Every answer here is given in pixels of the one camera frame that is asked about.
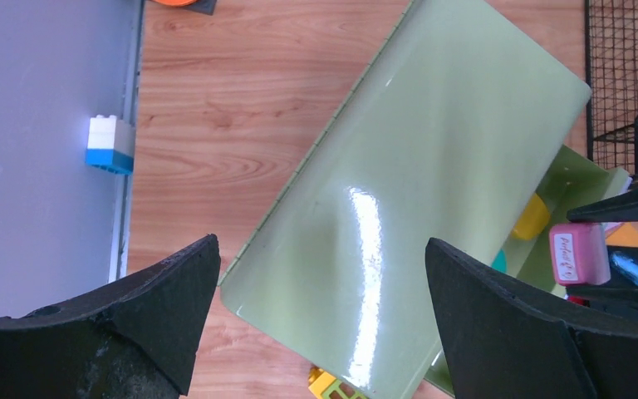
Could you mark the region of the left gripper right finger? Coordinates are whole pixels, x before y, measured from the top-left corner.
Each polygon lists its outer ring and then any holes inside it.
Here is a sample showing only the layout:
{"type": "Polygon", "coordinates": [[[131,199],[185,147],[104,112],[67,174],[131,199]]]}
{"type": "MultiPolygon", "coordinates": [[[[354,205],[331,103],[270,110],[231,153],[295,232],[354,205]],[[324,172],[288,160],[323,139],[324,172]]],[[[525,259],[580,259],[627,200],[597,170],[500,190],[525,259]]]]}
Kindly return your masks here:
{"type": "Polygon", "coordinates": [[[458,398],[638,398],[638,319],[571,303],[442,239],[425,249],[458,398]]]}

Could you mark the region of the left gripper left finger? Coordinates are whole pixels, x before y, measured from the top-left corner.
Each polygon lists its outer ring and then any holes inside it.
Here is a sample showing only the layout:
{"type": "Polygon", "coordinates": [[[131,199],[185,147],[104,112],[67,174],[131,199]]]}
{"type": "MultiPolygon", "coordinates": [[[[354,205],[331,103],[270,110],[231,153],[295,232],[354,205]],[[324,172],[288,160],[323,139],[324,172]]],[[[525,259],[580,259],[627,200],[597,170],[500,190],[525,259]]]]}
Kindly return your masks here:
{"type": "Polygon", "coordinates": [[[220,272],[209,234],[89,293],[0,318],[0,398],[189,393],[220,272]]]}

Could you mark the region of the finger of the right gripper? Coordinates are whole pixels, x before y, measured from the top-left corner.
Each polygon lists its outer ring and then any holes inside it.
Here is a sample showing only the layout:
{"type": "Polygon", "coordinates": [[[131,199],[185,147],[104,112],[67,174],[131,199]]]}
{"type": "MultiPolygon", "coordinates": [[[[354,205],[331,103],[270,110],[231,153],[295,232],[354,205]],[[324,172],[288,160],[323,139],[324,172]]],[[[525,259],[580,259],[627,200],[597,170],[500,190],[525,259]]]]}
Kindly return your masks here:
{"type": "Polygon", "coordinates": [[[625,194],[567,211],[574,223],[638,222],[638,187],[625,194]]]}
{"type": "Polygon", "coordinates": [[[604,313],[638,319],[638,286],[574,285],[567,287],[567,294],[604,313]]]}

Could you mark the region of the green eraser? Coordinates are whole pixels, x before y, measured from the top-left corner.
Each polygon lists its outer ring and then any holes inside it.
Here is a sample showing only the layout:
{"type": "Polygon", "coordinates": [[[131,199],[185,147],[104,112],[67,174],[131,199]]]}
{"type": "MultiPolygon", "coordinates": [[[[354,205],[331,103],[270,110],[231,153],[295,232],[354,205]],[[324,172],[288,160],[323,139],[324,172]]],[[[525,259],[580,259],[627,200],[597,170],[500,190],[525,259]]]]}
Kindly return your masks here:
{"type": "Polygon", "coordinates": [[[501,273],[506,273],[508,271],[508,261],[507,255],[503,249],[500,249],[491,263],[491,268],[497,270],[501,273]]]}

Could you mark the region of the pink eraser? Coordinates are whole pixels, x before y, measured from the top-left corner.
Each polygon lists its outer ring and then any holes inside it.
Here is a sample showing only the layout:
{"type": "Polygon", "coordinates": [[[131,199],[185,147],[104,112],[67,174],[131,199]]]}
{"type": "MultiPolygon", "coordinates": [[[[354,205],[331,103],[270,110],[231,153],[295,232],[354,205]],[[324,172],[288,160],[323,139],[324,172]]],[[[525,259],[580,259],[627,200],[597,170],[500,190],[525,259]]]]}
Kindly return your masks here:
{"type": "Polygon", "coordinates": [[[549,248],[553,277],[558,284],[602,285],[611,280],[602,224],[556,224],[549,230],[549,248]]]}

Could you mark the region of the orange eraser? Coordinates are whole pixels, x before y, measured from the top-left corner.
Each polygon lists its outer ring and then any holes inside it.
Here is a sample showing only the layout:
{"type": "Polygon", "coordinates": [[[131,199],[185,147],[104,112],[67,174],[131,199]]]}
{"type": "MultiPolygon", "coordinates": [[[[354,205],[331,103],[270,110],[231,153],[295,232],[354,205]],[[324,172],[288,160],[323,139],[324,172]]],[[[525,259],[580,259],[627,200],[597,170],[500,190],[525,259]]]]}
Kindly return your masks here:
{"type": "Polygon", "coordinates": [[[533,193],[523,208],[510,235],[515,239],[535,239],[547,226],[551,218],[549,208],[538,193],[533,193]]]}

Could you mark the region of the green drawer cabinet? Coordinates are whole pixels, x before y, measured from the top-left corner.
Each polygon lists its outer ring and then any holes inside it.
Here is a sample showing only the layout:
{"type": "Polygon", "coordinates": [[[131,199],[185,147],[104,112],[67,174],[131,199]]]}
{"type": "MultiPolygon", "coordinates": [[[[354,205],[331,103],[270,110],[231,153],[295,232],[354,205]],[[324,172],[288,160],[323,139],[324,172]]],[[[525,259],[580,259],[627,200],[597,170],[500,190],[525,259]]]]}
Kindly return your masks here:
{"type": "Polygon", "coordinates": [[[589,86],[484,1],[413,1],[220,280],[232,313],[371,398],[452,392],[425,246],[562,295],[555,224],[628,186],[564,140],[589,86]]]}

